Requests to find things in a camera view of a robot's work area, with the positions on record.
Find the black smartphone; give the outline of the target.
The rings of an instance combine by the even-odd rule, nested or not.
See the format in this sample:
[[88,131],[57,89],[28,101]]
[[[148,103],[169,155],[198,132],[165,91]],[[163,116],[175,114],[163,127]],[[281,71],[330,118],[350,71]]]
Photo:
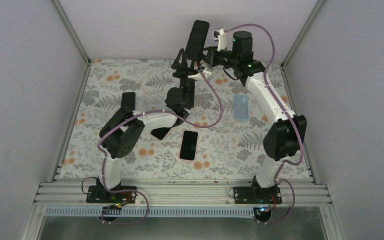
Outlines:
[[130,111],[136,109],[136,93],[135,92],[123,92],[121,95],[121,108],[128,108]]

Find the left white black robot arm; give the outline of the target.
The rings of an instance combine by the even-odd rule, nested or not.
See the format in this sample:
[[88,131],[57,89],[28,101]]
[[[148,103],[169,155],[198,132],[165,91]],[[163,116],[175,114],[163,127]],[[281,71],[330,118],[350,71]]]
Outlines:
[[180,80],[179,86],[168,90],[164,101],[166,109],[143,114],[125,105],[101,129],[100,145],[110,155],[110,159],[104,163],[104,173],[99,177],[99,196],[104,201],[111,203],[119,197],[122,164],[118,160],[133,150],[142,133],[150,132],[153,137],[162,140],[172,128],[187,119],[188,111],[194,107],[195,102],[196,81],[191,78],[198,72],[195,65],[200,65],[198,54],[180,49],[171,65],[175,71],[173,77]]

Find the light blue phone case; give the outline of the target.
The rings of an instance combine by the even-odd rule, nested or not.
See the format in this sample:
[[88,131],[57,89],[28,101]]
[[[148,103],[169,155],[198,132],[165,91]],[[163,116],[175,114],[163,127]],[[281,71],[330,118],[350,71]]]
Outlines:
[[233,96],[233,118],[238,121],[247,121],[250,118],[248,97],[244,94]]

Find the phone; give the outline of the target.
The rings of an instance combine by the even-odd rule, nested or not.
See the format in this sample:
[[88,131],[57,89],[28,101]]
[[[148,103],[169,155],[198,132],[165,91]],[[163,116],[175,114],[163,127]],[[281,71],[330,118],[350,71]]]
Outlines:
[[187,60],[195,61],[204,47],[210,24],[207,21],[196,20],[193,23],[186,48],[185,56]]
[[171,127],[161,127],[153,129],[150,134],[158,140],[163,140],[170,132]]
[[185,130],[182,136],[179,158],[182,160],[193,161],[196,156],[198,143],[198,132]]

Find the aluminium front rail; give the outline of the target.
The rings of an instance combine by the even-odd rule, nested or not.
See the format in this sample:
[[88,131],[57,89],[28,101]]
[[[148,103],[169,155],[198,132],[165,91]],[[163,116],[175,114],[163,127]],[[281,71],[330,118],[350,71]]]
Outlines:
[[[152,207],[230,207],[234,206],[233,186],[248,186],[246,181],[163,182],[134,181]],[[295,203],[297,207],[331,207],[328,187],[311,181],[295,181],[279,185],[281,207]],[[80,181],[41,183],[34,197],[35,205],[86,205],[86,194]]]

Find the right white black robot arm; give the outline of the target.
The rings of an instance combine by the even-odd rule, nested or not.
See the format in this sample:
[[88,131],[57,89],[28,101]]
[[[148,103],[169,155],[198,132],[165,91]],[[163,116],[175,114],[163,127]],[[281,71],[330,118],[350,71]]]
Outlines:
[[304,160],[304,136],[307,119],[296,115],[276,92],[267,68],[254,59],[253,38],[248,31],[236,31],[232,49],[227,49],[227,32],[221,28],[213,32],[217,46],[206,47],[202,58],[211,68],[222,66],[233,69],[237,80],[256,98],[271,124],[263,139],[263,148],[270,160],[262,164],[260,173],[251,182],[251,198],[258,204],[270,197],[270,189],[278,185],[278,175],[284,164],[299,166]]

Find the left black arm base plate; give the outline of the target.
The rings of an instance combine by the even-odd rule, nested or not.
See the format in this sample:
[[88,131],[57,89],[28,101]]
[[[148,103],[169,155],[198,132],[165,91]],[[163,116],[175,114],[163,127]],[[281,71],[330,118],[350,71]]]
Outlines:
[[136,186],[119,185],[113,191],[122,191],[118,193],[111,193],[105,190],[102,185],[91,185],[86,192],[87,203],[100,203],[100,204],[134,204],[136,200],[136,193],[127,190],[137,190]]

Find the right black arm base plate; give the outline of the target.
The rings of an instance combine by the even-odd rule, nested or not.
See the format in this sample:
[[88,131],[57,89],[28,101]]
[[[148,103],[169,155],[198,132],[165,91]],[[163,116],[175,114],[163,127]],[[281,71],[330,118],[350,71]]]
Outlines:
[[234,202],[237,205],[282,204],[281,190],[277,185],[269,188],[255,188],[251,186],[235,186],[233,189]]

